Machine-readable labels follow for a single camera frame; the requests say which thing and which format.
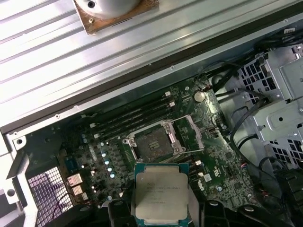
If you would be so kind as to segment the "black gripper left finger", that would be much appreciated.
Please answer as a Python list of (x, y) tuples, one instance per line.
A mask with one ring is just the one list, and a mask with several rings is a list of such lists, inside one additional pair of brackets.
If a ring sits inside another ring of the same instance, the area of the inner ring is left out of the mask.
[(63, 216), (65, 227), (132, 227), (133, 215), (127, 202), (111, 200), (101, 205), (77, 205)]

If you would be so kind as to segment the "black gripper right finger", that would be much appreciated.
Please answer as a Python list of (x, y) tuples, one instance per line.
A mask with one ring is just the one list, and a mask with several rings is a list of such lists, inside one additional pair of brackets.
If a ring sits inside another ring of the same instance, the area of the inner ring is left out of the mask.
[(236, 211), (214, 200), (204, 202), (201, 213), (202, 227), (271, 227), (270, 220), (260, 214), (260, 208), (243, 205)]

